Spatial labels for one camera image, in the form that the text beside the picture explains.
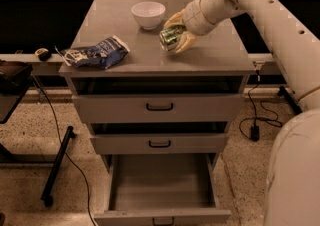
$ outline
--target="gray countertop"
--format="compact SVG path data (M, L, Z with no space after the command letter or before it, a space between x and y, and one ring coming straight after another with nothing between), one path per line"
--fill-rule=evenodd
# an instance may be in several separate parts
M192 0L151 0L164 4L167 8L165 20L154 30L147 31L138 26L131 7L148 0L94 0L72 47L91 46L101 40L116 35L129 48L130 53L118 64L107 70L90 67L68 67L60 69L61 75L105 76L109 73L128 74L243 74L252 73L253 65L231 23L225 20L210 34L199 37L189 50L168 55L162 50L159 32L165 20L183 9Z

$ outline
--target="drawer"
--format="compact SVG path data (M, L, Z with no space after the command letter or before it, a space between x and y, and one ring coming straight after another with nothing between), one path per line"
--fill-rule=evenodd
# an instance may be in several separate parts
M92 135L97 154L220 153L228 136L220 134Z
M84 123L231 121L243 94L73 96Z
M222 223L207 154L118 155L112 157L106 209L100 226Z

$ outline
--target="hand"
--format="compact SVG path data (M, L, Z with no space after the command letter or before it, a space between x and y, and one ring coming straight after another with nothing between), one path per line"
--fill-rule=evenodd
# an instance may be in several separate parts
M183 21L184 9L178 13L175 13L170 19L164 24L164 29L174 27L177 25L185 26ZM197 37L192 34L190 31L185 30L182 32L178 45L174 48L173 52L175 54L181 53L191 47L197 41Z

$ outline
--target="power cord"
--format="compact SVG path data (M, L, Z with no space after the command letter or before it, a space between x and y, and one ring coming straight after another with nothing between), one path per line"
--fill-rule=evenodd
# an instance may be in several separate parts
M256 70L256 73L257 73L257 84L251 88L249 91L248 91L248 96L249 96L249 99L252 103L252 106L253 106L253 110L254 110L254 117L251 117L251 118L245 118L243 119L240 124L239 124L239 130L241 132L241 134L243 136L245 136L247 139L249 140L252 140L254 142L258 141L260 139L260 129L259 129L259 126L257 125L257 121L261 121L261 122L266 122L267 124L269 125L272 125L274 127L282 127L282 123L278 120L279 116L278 114L275 112L275 111L272 111L268 108L266 108L264 106L264 103L273 103L273 102L270 102L270 101L260 101L260 106L266 110L266 111L269 111L271 113L273 113L275 115L275 119L270 119L270 118L266 118L266 117L258 117L258 114L257 114L257 107L251 97L251 92L256 89L258 86L259 86L259 83L260 83L260 74L259 74L259 70ZM244 131L242 130L242 124L245 122L245 121L248 121L248 120L253 120L253 124L250 126L250 136L248 136L247 134L244 133Z
M57 133L58 133L58 138L59 138L59 142L60 142L60 145L62 145L62 141L61 141L61 134L60 134L60 130L59 130L59 124L58 124L58 119L57 119L57 116L56 116L56 113L55 113L55 110L51 104L51 101L49 99L49 97L47 96L46 92L43 90L43 88L38 85L35 81L34 81L35 85L37 86L37 88L40 89L40 91L43 93L44 97L46 98L46 100L48 101L48 104L52 110L52 113L53 113L53 117L54 117L54 120L55 120L55 123L56 123L56 128L57 128ZM97 226L95 221L93 220L93 217L91 215L91 211L90 211L90 187L89 187L89 183L88 183L88 180L87 180L87 177L86 175L84 174L83 170L70 158L70 156L67 154L67 152L65 152L65 155L66 157L69 159L69 161L79 170L79 172L81 173L81 175L83 176L84 178L84 181L86 183L86 187L87 187L87 210L88 210L88 214L89 214L89 217L90 217L90 220L92 222L92 224L94 226Z

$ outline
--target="caster wheel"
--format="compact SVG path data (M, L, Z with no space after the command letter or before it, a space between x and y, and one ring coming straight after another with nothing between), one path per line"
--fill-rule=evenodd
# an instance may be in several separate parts
M44 205L46 207L50 207L50 206L52 206L52 204L53 204L52 196L46 197L45 200L44 200Z

